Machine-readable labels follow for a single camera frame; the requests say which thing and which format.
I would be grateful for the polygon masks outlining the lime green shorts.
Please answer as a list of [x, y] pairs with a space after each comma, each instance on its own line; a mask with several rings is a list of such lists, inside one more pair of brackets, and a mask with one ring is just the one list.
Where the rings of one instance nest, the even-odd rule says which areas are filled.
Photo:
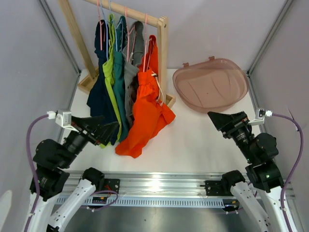
[[108, 143], [108, 145], [114, 145], [116, 142], [119, 141], [120, 135], [122, 132], [122, 122], [120, 117], [119, 108], [117, 105], [116, 97], [113, 91], [113, 86], [115, 84], [115, 77], [114, 77], [114, 45], [115, 45], [115, 24], [114, 24], [114, 14], [109, 14], [109, 20], [108, 20], [108, 36], [109, 36], [109, 59], [103, 63], [103, 73], [105, 77], [105, 85], [108, 92], [109, 99], [112, 103], [112, 112], [113, 116], [116, 117], [116, 122], [119, 123], [119, 126], [117, 127], [116, 131], [114, 132], [111, 141]]

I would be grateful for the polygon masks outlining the navy blue shorts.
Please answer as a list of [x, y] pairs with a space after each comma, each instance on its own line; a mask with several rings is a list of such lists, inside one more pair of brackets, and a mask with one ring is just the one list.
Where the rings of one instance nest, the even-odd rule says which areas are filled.
[[106, 52], [100, 51], [99, 48], [99, 23], [96, 26], [95, 32], [95, 54], [98, 58], [98, 78], [90, 90], [87, 105], [90, 108], [90, 115], [94, 116], [104, 116], [105, 119], [102, 121], [102, 124], [116, 122], [116, 117], [113, 116], [112, 112], [112, 103], [109, 99], [108, 92], [105, 85], [105, 77], [103, 73], [102, 65], [107, 61]]

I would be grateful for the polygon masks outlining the pink translucent plastic basin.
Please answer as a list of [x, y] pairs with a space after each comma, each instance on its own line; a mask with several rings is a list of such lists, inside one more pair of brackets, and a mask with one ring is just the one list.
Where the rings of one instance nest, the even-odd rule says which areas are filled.
[[236, 63], [215, 57], [194, 65], [184, 63], [173, 74], [173, 84], [189, 108], [204, 114], [231, 108], [249, 90], [247, 76]]

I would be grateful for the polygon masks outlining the teal shorts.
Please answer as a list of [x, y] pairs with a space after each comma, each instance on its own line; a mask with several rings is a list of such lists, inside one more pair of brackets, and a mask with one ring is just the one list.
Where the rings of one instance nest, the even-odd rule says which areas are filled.
[[120, 16], [117, 26], [115, 27], [115, 45], [114, 45], [114, 64], [113, 71], [115, 77], [115, 83], [113, 86], [113, 92], [116, 97], [117, 106], [121, 118], [121, 135], [119, 142], [122, 142], [128, 135], [129, 127], [126, 118], [125, 110], [125, 80], [124, 80], [124, 58], [123, 48], [126, 46], [126, 19], [124, 16]]

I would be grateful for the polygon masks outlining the wooden clothes rack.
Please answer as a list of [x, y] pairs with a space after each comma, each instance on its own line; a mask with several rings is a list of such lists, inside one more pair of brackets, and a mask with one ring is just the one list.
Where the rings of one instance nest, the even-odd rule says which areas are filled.
[[[158, 78], [162, 90], [161, 99], [163, 102], [165, 102], [165, 104], [169, 108], [171, 108], [176, 102], [176, 97], [167, 93], [167, 80], [168, 80], [167, 63], [168, 63], [168, 39], [169, 39], [168, 18], [165, 16], [156, 18], [154, 16], [150, 16], [145, 13], [133, 10], [131, 8], [127, 8], [123, 5], [114, 2], [109, 3], [107, 0], [103, 0], [101, 3], [99, 3], [97, 0], [89, 0], [88, 2], [93, 5], [102, 6], [105, 9], [111, 9], [112, 12], [124, 15], [126, 17], [138, 20], [140, 22], [145, 22], [147, 25], [157, 28], [156, 41], [158, 47]], [[81, 82], [79, 82], [78, 88], [82, 92], [88, 94], [97, 80], [98, 68], [95, 68], [92, 59], [90, 58], [90, 54], [85, 45], [82, 33], [76, 21], [70, 2], [68, 0], [59, 0], [58, 4], [66, 19], [71, 36], [74, 39], [75, 45], [77, 46], [84, 61], [84, 65], [88, 71], [88, 75]]]

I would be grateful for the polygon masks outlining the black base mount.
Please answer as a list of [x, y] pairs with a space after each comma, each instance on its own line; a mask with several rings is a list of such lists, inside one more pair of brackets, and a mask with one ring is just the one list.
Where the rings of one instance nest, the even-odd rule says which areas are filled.
[[102, 190], [112, 190], [119, 193], [120, 182], [120, 179], [106, 178]]
[[204, 188], [207, 196], [223, 196], [224, 191], [221, 185], [221, 181], [217, 180], [205, 180], [200, 187]]

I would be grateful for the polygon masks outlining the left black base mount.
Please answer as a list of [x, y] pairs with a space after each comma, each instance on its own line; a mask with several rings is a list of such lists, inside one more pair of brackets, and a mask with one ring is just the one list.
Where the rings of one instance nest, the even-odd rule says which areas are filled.
[[106, 178], [102, 190], [112, 190], [119, 193], [120, 182], [120, 179]]

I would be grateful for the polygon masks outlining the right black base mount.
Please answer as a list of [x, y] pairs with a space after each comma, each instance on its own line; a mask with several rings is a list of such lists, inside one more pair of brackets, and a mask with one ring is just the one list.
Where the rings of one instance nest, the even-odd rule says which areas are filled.
[[205, 180], [200, 187], [204, 188], [207, 196], [223, 196], [224, 191], [221, 185], [221, 181], [217, 180]]

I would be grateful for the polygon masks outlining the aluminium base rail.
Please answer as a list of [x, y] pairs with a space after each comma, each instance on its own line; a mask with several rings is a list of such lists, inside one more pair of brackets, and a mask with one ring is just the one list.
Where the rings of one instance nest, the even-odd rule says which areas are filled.
[[206, 180], [220, 180], [222, 173], [108, 172], [119, 179], [121, 197], [198, 198], [205, 197]]

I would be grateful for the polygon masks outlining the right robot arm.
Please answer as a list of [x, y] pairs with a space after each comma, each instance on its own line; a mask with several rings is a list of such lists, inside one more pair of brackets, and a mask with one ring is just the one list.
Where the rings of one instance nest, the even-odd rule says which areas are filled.
[[220, 188], [226, 195], [236, 197], [258, 232], [295, 232], [297, 230], [286, 203], [284, 181], [274, 162], [278, 155], [277, 140], [268, 133], [255, 136], [252, 127], [264, 124], [272, 111], [258, 108], [254, 120], [244, 111], [235, 114], [208, 112], [215, 128], [224, 138], [232, 139], [247, 160], [247, 177], [262, 200], [252, 194], [244, 176], [238, 170], [222, 175]]

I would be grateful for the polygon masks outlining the grey shorts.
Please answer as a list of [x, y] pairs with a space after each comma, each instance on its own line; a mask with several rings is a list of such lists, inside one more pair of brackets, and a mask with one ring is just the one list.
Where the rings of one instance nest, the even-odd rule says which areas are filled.
[[132, 63], [127, 62], [127, 45], [124, 47], [122, 54], [124, 58], [124, 80], [125, 80], [125, 110], [128, 125], [131, 128], [133, 126], [133, 105], [134, 100], [132, 96], [136, 94], [134, 85], [138, 83], [136, 80], [137, 73], [139, 72], [139, 66], [142, 63], [144, 56], [144, 37], [143, 37], [143, 24], [140, 21], [136, 21], [132, 24], [131, 28], [135, 26], [136, 29], [136, 41], [134, 47], [133, 61]]

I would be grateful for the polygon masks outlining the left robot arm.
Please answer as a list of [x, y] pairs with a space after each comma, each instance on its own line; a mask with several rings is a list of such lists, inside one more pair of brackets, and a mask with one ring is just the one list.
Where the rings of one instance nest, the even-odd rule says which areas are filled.
[[[31, 155], [29, 142], [32, 128], [45, 118], [54, 120], [70, 133], [63, 144], [52, 139], [41, 141], [35, 149], [35, 155]], [[52, 212], [70, 176], [65, 170], [88, 143], [94, 146], [107, 145], [119, 125], [116, 121], [106, 123], [104, 120], [103, 116], [80, 118], [73, 116], [71, 111], [48, 111], [30, 124], [26, 135], [26, 151], [32, 171], [32, 181], [29, 188], [28, 218], [24, 231], [63, 232], [89, 197], [104, 194], [104, 206], [109, 207], [110, 203], [107, 199], [111, 196], [119, 196], [120, 181], [112, 179], [110, 184], [103, 172], [90, 167], [83, 172], [73, 193], [55, 213]]]

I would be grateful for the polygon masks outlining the orange shorts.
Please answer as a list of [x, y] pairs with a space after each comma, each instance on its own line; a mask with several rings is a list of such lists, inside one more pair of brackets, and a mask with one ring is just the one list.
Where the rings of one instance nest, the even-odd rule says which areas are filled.
[[173, 111], [161, 101], [158, 84], [158, 47], [156, 37], [149, 36], [148, 51], [144, 54], [137, 74], [139, 87], [133, 105], [134, 122], [128, 136], [116, 148], [120, 156], [137, 158], [149, 140], [175, 119]]

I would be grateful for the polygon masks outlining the pink wire hanger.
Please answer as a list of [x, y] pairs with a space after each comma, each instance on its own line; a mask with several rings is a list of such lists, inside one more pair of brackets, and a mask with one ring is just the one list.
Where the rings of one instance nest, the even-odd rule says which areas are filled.
[[145, 14], [145, 22], [144, 22], [144, 29], [145, 29], [145, 40], [144, 40], [144, 57], [143, 57], [143, 66], [142, 66], [142, 71], [146, 72], [149, 69], [149, 63], [150, 63], [150, 54], [149, 54], [149, 45], [151, 42], [151, 39], [148, 37], [147, 33], [147, 19], [148, 19], [148, 14]]
[[[125, 7], [125, 20], [126, 20], [126, 31], [127, 31], [127, 54], [126, 59], [127, 62], [132, 63], [133, 61], [133, 54], [134, 54], [134, 47], [136, 41], [136, 29], [133, 26], [131, 29], [128, 27], [128, 20], [127, 20], [127, 7]], [[130, 35], [134, 32], [133, 39], [130, 38]]]
[[103, 20], [102, 12], [99, 7], [99, 0], [97, 1], [97, 9], [98, 9], [98, 23], [99, 23], [99, 48], [100, 48], [100, 51], [105, 51], [104, 43], [103, 43], [104, 20]]

